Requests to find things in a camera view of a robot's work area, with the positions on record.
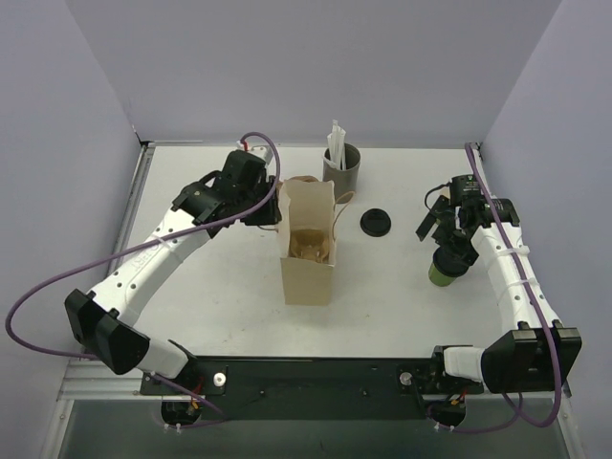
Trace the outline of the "black plastic cup lid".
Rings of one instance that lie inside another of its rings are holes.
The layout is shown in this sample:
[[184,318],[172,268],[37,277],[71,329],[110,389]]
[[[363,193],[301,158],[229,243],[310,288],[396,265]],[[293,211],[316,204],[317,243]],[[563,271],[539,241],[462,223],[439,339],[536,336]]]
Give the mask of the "black plastic cup lid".
[[463,276],[470,268],[469,264],[453,257],[442,247],[439,247],[432,255],[432,263],[438,273],[450,278]]

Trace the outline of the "green paper coffee cup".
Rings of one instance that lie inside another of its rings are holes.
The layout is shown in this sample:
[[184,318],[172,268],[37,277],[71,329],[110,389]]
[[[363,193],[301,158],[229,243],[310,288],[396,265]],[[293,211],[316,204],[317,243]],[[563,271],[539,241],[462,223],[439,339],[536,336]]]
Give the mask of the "green paper coffee cup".
[[427,276],[429,281],[436,287],[447,287],[455,280],[454,276],[441,272],[434,263],[430,264]]

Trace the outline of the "brown paper takeout bag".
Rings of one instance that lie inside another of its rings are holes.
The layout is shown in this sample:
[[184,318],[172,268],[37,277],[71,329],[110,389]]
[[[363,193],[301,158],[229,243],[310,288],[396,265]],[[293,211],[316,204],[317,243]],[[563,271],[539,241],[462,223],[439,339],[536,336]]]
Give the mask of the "brown paper takeout bag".
[[355,197],[337,195],[332,181],[294,176],[277,187],[281,220],[266,229],[276,234],[282,290],[288,306],[327,306],[337,262],[337,225]]

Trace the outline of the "single brown pulp carrier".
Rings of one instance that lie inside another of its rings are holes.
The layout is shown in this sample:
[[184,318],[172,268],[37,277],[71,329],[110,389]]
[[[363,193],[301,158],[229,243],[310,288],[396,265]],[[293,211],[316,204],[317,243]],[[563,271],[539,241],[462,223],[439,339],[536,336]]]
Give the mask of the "single brown pulp carrier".
[[289,255],[293,258],[326,263],[329,258],[329,237],[320,229],[297,229],[291,232]]

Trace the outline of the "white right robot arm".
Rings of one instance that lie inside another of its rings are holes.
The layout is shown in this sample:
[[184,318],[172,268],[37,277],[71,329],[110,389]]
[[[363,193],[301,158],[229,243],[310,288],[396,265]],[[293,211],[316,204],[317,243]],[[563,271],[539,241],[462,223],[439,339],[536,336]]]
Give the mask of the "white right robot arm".
[[582,345],[579,331],[561,323],[545,298],[522,241],[513,203],[487,200],[474,175],[452,178],[417,228],[437,244],[429,281],[446,287],[481,262],[502,323],[501,337],[481,349],[438,346],[439,372],[484,384],[492,393],[554,391],[563,386]]

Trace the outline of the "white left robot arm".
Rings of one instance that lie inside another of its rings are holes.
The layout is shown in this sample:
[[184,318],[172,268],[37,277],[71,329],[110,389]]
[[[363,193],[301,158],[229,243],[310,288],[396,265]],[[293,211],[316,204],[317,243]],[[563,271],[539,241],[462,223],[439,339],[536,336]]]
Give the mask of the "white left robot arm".
[[147,238],[147,248],[118,266],[84,293],[73,290],[64,305],[76,341],[115,374],[133,369],[162,375],[175,393],[196,381],[193,356],[171,339],[138,331],[137,322],[166,280],[223,228],[235,221],[246,226],[280,220],[277,177],[268,171],[276,161],[271,147],[236,149],[220,170],[185,186]]

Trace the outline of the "stack of black lids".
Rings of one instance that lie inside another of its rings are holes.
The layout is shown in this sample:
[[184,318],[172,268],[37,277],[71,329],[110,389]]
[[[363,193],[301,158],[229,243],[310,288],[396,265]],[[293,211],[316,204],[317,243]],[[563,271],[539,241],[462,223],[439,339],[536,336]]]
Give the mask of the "stack of black lids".
[[381,208],[370,208],[360,218],[361,230],[371,237],[383,237],[391,230],[388,213]]

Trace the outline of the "white wrapped straws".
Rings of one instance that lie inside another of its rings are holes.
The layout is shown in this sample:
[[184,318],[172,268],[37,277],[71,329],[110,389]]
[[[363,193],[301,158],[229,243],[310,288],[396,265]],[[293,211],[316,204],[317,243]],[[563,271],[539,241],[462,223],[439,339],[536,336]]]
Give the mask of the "white wrapped straws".
[[337,120],[333,120],[331,132],[327,136],[328,163],[337,170],[346,169],[345,136],[346,131],[339,125]]

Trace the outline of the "grey cylindrical straw holder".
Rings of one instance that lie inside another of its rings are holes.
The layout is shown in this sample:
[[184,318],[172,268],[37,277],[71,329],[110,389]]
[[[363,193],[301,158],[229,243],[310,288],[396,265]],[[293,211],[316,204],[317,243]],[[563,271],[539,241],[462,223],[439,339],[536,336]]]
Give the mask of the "grey cylindrical straw holder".
[[332,167],[330,153],[326,149],[323,155],[323,182],[333,182],[336,199],[349,191],[357,190],[357,182],[361,165],[361,153],[356,146],[346,143],[345,147],[345,168],[337,169]]

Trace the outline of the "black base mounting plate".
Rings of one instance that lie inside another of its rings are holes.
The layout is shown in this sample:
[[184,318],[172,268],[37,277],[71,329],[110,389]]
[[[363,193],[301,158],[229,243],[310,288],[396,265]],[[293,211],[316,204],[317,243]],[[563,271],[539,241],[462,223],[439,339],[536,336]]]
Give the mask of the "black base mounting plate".
[[402,421],[426,416],[426,398],[480,395],[431,358],[200,357],[171,385],[149,375],[144,396],[163,398],[177,421]]

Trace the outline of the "aluminium frame rail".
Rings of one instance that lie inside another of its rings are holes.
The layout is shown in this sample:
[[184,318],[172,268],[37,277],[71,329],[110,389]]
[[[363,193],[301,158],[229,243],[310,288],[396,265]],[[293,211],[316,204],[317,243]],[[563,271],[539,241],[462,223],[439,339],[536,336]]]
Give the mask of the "aluminium frame rail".
[[76,361],[68,364],[59,389],[59,400],[126,401],[188,400],[188,395],[157,380],[149,380],[140,370],[115,375],[99,362]]

